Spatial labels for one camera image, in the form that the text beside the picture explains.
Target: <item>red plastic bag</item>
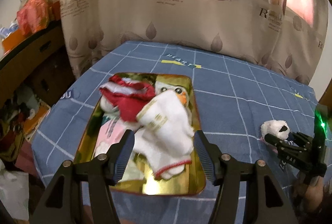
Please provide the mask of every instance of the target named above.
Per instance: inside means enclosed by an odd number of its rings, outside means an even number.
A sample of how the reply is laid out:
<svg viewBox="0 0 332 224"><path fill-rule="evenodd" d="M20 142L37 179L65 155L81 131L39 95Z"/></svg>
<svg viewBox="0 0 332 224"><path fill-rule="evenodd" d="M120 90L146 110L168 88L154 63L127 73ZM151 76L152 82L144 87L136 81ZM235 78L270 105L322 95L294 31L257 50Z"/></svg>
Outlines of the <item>red plastic bag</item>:
<svg viewBox="0 0 332 224"><path fill-rule="evenodd" d="M45 0L28 0L17 12L17 22L24 36L34 34L48 26L48 8Z"/></svg>

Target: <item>gold tray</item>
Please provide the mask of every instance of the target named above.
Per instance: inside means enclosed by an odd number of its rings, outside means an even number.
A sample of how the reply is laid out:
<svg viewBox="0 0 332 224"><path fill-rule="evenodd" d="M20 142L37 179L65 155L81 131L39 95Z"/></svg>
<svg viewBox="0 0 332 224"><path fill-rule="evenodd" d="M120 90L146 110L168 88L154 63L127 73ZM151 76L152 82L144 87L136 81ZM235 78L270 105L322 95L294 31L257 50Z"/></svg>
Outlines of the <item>gold tray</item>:
<svg viewBox="0 0 332 224"><path fill-rule="evenodd" d="M189 77L184 75L170 74L148 74L148 73L118 73L121 77L130 77L134 80L149 81L154 85L157 76L162 77L168 84L180 85L184 87L189 95L189 109L192 113L192 126L194 130L201 129L200 119L196 106L194 90ZM94 108L90 120L83 133L81 142L75 155L74 163L90 161L93 157L94 148L97 142L99 129L104 112L100 108L98 101ZM154 179L152 170L144 156L136 154L134 162L138 169L144 174L144 180L132 180L120 182L111 189L131 192L143 195L195 195L205 188L205 175L201 167L198 155L194 150L191 153L191 164L185 165L185 170L169 180Z"/></svg>

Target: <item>bed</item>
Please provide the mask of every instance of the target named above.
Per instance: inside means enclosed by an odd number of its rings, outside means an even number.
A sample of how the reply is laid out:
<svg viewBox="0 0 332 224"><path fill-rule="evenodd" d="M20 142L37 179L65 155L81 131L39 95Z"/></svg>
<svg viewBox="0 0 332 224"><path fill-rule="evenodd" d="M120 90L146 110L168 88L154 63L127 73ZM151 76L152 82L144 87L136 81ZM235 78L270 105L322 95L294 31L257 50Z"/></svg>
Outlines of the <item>bed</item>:
<svg viewBox="0 0 332 224"><path fill-rule="evenodd" d="M317 104L313 89L264 67L228 56L135 41L119 46L86 71L39 126L32 149L37 171L45 185L64 160L74 158L100 98L99 86L118 72L189 76L194 85L201 127L208 140L239 161L254 163L264 159L289 196L297 171L289 165L284 171L279 167L276 153L260 140L260 126L267 120L285 120L291 131L313 135L313 110ZM330 161L326 178L332 176ZM119 217L137 224L207 223L217 192L218 188L207 182L205 190L192 197L137 196L115 191L112 196ZM87 184L83 185L83 201L89 204ZM243 183L236 223L242 223L244 204Z"/></svg>

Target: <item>pink cloth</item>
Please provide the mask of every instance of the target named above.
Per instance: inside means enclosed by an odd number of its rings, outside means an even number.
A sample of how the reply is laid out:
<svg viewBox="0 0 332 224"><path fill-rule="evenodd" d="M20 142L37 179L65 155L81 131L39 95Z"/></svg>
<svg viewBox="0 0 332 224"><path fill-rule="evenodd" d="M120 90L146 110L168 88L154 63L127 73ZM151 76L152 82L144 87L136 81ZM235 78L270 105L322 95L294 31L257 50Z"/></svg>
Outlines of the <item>pink cloth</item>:
<svg viewBox="0 0 332 224"><path fill-rule="evenodd" d="M121 118L107 121L99 130L95 156L106 153L112 144L118 143L127 129L137 131L138 128L138 123L123 122Z"/></svg>

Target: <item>orange box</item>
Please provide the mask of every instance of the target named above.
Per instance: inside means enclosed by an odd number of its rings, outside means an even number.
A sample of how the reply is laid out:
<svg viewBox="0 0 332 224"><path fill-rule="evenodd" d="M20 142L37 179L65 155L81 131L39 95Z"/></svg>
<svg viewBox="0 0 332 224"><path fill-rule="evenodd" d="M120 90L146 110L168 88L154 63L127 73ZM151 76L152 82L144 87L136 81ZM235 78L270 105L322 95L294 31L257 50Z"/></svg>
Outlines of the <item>orange box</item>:
<svg viewBox="0 0 332 224"><path fill-rule="evenodd" d="M23 36L21 30L16 30L2 41L5 53L10 51L24 41L27 37Z"/></svg>

